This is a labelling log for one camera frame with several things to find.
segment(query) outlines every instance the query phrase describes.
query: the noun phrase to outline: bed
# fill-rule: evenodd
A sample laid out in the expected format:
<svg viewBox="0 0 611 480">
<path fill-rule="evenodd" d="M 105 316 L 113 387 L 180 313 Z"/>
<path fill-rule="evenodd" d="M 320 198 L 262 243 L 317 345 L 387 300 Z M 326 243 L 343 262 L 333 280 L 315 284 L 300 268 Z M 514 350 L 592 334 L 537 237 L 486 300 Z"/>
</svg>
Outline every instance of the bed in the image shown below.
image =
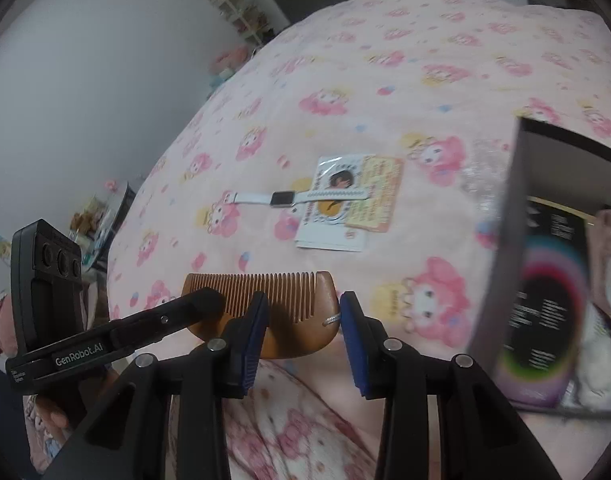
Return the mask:
<svg viewBox="0 0 611 480">
<path fill-rule="evenodd" d="M 111 317 L 178 296 L 189 272 L 329 270 L 392 336 L 450 358 L 477 323 L 494 253 L 497 213 L 473 168 L 492 159 L 479 180 L 498 189 L 518 116 L 611 147 L 600 16 L 500 0 L 351 0 L 315 12 L 213 94 L 160 157 L 112 244 Z M 389 231 L 362 254 L 295 247 L 299 208 L 224 203 L 230 191 L 309 189 L 320 156 L 349 153 L 405 160 Z M 424 284 L 458 311 L 450 326 L 413 322 Z M 183 331 L 143 351 L 167 358 L 198 343 Z M 381 406 L 354 388 L 341 335 L 280 365 L 376 452 Z M 611 420 L 525 420 L 566 479 L 582 478 L 611 438 Z"/>
</svg>

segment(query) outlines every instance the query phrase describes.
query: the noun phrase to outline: camera lens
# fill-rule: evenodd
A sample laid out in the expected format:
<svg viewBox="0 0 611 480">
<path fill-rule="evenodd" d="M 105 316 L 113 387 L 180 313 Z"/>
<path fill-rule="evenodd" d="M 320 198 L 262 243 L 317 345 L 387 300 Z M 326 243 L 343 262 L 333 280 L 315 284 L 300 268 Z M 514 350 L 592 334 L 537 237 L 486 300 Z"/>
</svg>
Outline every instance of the camera lens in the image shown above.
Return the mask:
<svg viewBox="0 0 611 480">
<path fill-rule="evenodd" d="M 59 272 L 62 276 L 67 276 L 68 274 L 68 263 L 67 254 L 65 254 L 63 251 L 59 251 L 59 253 L 56 255 L 56 265 L 58 266 Z"/>
<path fill-rule="evenodd" d="M 43 245 L 42 258 L 45 267 L 49 267 L 52 264 L 54 254 L 52 253 L 52 248 L 49 244 Z"/>
</svg>

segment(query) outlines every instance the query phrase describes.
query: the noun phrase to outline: comb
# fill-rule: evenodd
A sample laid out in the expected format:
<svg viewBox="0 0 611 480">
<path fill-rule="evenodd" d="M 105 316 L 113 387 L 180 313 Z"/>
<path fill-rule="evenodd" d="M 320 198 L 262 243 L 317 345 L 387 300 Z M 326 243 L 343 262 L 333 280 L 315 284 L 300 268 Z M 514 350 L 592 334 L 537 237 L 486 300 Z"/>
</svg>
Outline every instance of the comb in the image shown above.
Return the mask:
<svg viewBox="0 0 611 480">
<path fill-rule="evenodd" d="M 229 320 L 244 316 L 256 291 L 265 292 L 269 303 L 261 359 L 292 359 L 314 353 L 339 330 L 339 300 L 329 272 L 188 274 L 183 294 L 204 286 L 225 297 L 220 319 L 206 319 L 189 327 L 204 341 L 220 336 Z"/>
</svg>

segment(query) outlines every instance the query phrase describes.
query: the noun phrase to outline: wall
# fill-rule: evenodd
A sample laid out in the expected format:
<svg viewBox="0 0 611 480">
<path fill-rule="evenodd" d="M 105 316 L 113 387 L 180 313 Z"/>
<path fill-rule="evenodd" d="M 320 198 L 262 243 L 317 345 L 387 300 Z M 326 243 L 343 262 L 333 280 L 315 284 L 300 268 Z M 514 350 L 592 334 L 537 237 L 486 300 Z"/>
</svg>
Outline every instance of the wall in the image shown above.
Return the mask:
<svg viewBox="0 0 611 480">
<path fill-rule="evenodd" d="M 240 43 L 207 0 L 34 0 L 0 35 L 0 234 L 147 174 Z M 9 270 L 0 262 L 0 290 Z"/>
</svg>

